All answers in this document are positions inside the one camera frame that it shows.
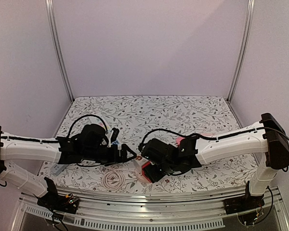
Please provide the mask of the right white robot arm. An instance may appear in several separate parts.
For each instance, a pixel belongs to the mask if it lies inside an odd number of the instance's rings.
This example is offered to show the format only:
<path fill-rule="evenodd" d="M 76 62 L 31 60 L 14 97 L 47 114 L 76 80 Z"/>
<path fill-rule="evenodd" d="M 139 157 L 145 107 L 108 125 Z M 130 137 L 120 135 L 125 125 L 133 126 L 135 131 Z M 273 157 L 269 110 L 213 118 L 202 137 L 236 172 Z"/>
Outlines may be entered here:
<path fill-rule="evenodd" d="M 151 183 L 166 175 L 181 175 L 213 161 L 234 156 L 261 153 L 256 173 L 247 183 L 247 192 L 240 198 L 244 210 L 251 209 L 263 196 L 277 172 L 289 167 L 289 137 L 270 113 L 261 120 L 234 132 L 215 136 L 198 133 L 183 135 L 177 146 L 156 138 L 138 146 L 141 156 L 149 162 L 142 166 L 144 177 Z"/>

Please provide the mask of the red cube socket adapter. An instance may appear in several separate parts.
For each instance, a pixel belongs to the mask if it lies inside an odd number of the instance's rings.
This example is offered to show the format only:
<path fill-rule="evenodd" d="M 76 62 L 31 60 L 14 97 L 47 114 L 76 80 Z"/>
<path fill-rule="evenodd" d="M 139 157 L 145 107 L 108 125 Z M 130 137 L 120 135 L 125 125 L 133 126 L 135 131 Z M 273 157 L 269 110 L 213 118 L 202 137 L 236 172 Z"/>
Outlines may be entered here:
<path fill-rule="evenodd" d="M 150 162 L 142 165 L 141 174 L 146 181 L 148 181 L 149 183 L 154 183 L 153 165 Z"/>

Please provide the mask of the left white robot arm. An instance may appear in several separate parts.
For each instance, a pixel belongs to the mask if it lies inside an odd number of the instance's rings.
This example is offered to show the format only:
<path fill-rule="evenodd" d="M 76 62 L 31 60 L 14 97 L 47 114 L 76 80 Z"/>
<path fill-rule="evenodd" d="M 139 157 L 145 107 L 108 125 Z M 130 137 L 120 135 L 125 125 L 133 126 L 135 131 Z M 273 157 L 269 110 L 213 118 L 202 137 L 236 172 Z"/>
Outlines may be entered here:
<path fill-rule="evenodd" d="M 83 160 L 103 166 L 126 163 L 137 154 L 126 144 L 114 144 L 106 129 L 97 124 L 85 125 L 72 137 L 38 139 L 17 137 L 3 132 L 0 126 L 0 180 L 41 198 L 52 209 L 62 205 L 55 183 L 39 178 L 14 163 L 14 160 L 46 161 L 56 164 L 79 164 Z"/>

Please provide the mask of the pink cube socket adapter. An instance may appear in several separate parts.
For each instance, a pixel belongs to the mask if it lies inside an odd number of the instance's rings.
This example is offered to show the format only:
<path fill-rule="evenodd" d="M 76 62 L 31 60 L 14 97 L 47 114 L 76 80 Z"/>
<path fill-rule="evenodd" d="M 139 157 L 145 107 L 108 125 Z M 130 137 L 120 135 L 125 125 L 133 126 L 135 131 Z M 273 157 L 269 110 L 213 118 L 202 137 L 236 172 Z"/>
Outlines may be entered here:
<path fill-rule="evenodd" d="M 202 132 L 201 135 L 206 136 L 206 137 L 211 137 L 211 136 L 214 136 L 215 134 L 212 132 Z"/>

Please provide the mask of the pink round socket base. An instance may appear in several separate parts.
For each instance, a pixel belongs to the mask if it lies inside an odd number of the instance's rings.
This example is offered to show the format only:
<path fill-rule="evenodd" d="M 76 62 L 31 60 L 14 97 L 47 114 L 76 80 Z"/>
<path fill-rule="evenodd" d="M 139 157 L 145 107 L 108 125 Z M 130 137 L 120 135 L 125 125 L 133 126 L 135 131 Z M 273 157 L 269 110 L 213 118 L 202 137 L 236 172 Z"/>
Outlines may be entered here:
<path fill-rule="evenodd" d="M 135 169 L 134 170 L 137 179 L 142 183 L 151 183 L 151 181 L 142 173 L 142 170 Z"/>

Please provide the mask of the pink plug adapter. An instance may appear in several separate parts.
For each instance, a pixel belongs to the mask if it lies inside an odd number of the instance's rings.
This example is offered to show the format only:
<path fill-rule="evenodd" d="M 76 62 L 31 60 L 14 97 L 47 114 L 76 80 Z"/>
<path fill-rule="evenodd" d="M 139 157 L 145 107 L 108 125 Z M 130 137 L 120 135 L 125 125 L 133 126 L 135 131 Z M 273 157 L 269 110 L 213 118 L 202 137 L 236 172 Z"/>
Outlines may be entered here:
<path fill-rule="evenodd" d="M 176 139 L 176 143 L 179 145 L 183 139 L 184 139 L 183 137 L 178 137 Z"/>

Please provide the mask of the white power strip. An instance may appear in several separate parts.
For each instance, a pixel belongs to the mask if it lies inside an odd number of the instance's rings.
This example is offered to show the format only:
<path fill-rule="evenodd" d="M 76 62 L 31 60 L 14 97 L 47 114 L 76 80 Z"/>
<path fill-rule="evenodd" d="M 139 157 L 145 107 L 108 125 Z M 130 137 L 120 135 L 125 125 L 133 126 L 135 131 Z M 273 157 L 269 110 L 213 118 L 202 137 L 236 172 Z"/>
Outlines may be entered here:
<path fill-rule="evenodd" d="M 110 126 L 110 125 L 108 124 L 107 120 L 106 120 L 101 114 L 97 114 L 97 116 L 98 116 L 100 119 L 97 118 L 97 117 L 90 117 L 90 118 L 89 118 L 89 121 L 90 121 L 91 123 L 93 123 L 93 124 L 98 124 L 98 125 L 100 125 L 102 128 L 104 128 L 105 131 L 106 131 L 106 136 L 107 136 L 107 138 L 109 139 L 109 137 L 110 137 L 110 132 L 111 132 L 112 128 L 114 128 L 114 127 Z M 119 140 L 119 138 L 117 138 L 117 140 L 119 141 L 118 147 L 120 147 L 120 146 L 121 146 L 121 141 Z"/>

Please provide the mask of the white cartoon cube adapter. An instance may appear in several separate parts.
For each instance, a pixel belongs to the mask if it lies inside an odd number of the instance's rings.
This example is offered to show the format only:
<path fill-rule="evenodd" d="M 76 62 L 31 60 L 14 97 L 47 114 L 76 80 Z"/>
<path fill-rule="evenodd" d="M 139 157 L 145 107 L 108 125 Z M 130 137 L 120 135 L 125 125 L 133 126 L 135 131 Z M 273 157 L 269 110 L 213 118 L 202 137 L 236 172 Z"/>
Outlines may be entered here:
<path fill-rule="evenodd" d="M 147 162 L 145 158 L 138 155 L 135 159 L 133 159 L 133 163 L 136 169 L 141 170 L 142 166 Z"/>

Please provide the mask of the grey-blue power strip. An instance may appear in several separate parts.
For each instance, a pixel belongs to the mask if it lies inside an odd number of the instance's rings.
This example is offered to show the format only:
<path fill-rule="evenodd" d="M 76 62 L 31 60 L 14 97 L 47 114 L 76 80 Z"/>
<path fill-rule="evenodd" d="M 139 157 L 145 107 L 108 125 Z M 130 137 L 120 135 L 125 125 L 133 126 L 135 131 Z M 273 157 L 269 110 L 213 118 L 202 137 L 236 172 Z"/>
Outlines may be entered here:
<path fill-rule="evenodd" d="M 64 164 L 55 164 L 51 167 L 51 172 L 55 176 L 58 176 L 66 167 L 67 165 L 64 165 Z"/>

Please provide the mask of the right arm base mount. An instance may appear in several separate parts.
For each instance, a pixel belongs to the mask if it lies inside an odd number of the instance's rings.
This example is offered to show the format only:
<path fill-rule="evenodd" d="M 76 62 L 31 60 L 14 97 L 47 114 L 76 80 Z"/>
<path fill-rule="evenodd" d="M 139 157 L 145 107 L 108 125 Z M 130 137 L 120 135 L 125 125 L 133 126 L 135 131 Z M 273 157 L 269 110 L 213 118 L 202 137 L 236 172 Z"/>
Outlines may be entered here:
<path fill-rule="evenodd" d="M 223 206 L 227 215 L 256 209 L 264 205 L 264 194 L 252 196 L 250 194 L 250 182 L 245 187 L 245 194 L 223 200 Z"/>

